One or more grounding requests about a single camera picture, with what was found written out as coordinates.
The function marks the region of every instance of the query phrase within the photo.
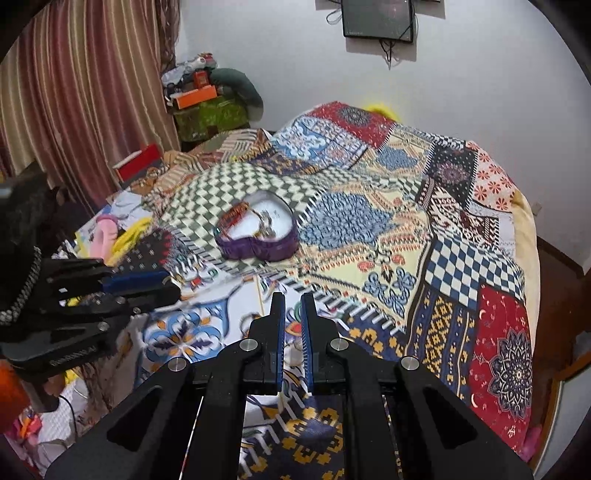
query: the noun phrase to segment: red box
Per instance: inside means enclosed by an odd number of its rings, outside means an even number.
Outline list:
[[[209,77],[205,70],[198,70],[193,73],[193,83],[195,88],[203,88],[209,85]]]
[[[139,171],[147,168],[160,158],[162,158],[162,155],[160,154],[158,146],[156,144],[151,144],[144,148],[138,155],[132,158],[126,158],[113,168],[119,175],[121,181],[127,181],[130,178],[133,178],[133,176]]]

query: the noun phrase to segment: green box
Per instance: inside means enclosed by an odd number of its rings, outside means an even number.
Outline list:
[[[248,123],[246,107],[238,98],[219,96],[173,112],[178,137],[183,142],[207,140],[219,132]]]

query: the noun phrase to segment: heart-shaped box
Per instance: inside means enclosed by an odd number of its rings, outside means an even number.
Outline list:
[[[263,219],[268,219],[273,237],[260,234]],[[213,235],[229,260],[256,257],[277,262],[291,257],[300,246],[293,211],[268,190],[257,190],[238,201],[217,221]]]

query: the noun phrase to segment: orange box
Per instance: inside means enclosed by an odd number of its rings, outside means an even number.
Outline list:
[[[193,84],[195,88],[203,88],[209,85],[209,78],[205,70],[198,70],[193,73]]]
[[[190,92],[181,93],[176,97],[176,101],[178,108],[182,109],[204,102],[205,100],[211,100],[215,97],[217,97],[216,88],[213,85],[209,85],[207,87],[191,90]]]

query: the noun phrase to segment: curtain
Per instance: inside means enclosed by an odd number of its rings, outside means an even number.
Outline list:
[[[174,45],[180,25],[180,0],[155,0],[160,39],[160,73],[176,65]]]
[[[47,5],[0,64],[0,167],[36,159],[96,211],[117,190],[111,165],[150,143],[178,150],[160,43],[154,0]]]

